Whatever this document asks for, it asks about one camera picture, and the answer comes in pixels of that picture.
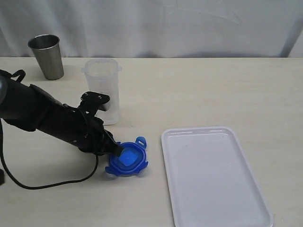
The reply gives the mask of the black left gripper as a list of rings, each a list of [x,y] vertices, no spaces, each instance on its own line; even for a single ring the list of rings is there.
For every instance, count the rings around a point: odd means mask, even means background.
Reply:
[[[37,129],[76,146],[84,153],[120,156],[123,151],[111,132],[103,128],[98,131],[89,117],[70,106],[51,106]]]

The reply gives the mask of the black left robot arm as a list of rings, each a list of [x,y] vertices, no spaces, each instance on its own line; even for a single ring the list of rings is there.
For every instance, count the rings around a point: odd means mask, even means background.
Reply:
[[[122,146],[95,116],[109,109],[108,95],[87,91],[78,107],[63,104],[40,87],[21,83],[26,73],[0,72],[0,117],[24,131],[42,131],[85,153],[121,155]]]

